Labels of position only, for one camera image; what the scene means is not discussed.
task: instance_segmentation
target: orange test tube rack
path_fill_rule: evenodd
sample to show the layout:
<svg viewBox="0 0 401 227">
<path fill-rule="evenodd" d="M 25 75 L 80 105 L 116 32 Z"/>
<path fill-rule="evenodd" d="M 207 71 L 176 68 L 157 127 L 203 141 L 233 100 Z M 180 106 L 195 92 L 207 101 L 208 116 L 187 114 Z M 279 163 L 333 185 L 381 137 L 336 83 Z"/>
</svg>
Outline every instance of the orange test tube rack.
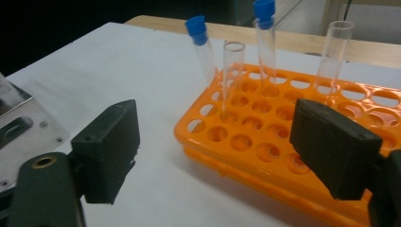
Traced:
<svg viewBox="0 0 401 227">
<path fill-rule="evenodd" d="M 259 66 L 245 64 L 239 89 L 230 91 L 221 117 L 215 80 L 177 123 L 174 133 L 191 159 L 336 226 L 368 226 L 361 201 L 334 200 L 289 142 L 295 101 L 311 98 L 315 76 L 277 70 L 270 93 L 262 91 Z M 401 91 L 338 80 L 331 107 L 383 139 L 380 153 L 401 148 Z M 384 106 L 380 100 L 389 100 Z"/>
</svg>

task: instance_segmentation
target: test tube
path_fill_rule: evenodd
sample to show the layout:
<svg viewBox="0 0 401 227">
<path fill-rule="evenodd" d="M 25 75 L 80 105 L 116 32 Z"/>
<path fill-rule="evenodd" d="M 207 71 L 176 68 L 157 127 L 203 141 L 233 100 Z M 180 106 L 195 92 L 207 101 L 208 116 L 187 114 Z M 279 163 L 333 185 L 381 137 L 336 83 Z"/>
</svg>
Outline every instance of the test tube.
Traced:
<svg viewBox="0 0 401 227">
<path fill-rule="evenodd" d="M 263 95 L 275 94 L 276 67 L 274 41 L 274 0 L 257 0 L 253 3 L 259 53 L 261 90 Z"/>
<path fill-rule="evenodd" d="M 349 40 L 352 37 L 354 23 L 348 21 L 332 22 L 327 30 L 324 49 L 313 85 L 313 99 L 325 105 L 334 104 L 333 94 L 337 91 L 336 80 L 339 78 L 342 63 Z"/>
<path fill-rule="evenodd" d="M 245 57 L 245 44 L 229 41 L 224 44 L 222 112 L 227 114 L 231 96 L 240 91 Z"/>
<path fill-rule="evenodd" d="M 0 100 L 1 105 L 8 107 L 15 107 L 24 100 L 17 89 L 6 80 L 2 73 L 0 73 Z"/>
<path fill-rule="evenodd" d="M 212 45 L 210 45 L 207 37 L 204 16 L 196 16 L 187 20 L 185 26 L 197 51 L 202 73 L 208 86 L 210 86 L 215 76 L 218 75 L 218 68 L 215 65 Z"/>
</svg>

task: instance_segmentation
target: blue stopper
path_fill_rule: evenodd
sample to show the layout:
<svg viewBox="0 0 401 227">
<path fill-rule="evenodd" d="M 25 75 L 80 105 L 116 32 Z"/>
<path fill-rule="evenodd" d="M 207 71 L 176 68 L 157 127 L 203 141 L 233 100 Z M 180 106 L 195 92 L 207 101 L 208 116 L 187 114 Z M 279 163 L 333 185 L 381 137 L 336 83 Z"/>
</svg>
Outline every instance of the blue stopper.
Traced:
<svg viewBox="0 0 401 227">
<path fill-rule="evenodd" d="M 253 12 L 260 29 L 266 30 L 273 26 L 272 16 L 275 13 L 274 0 L 256 0 L 253 2 Z"/>
<path fill-rule="evenodd" d="M 186 30 L 195 45 L 204 45 L 207 42 L 206 23 L 204 16 L 196 16 L 185 22 Z"/>
</svg>

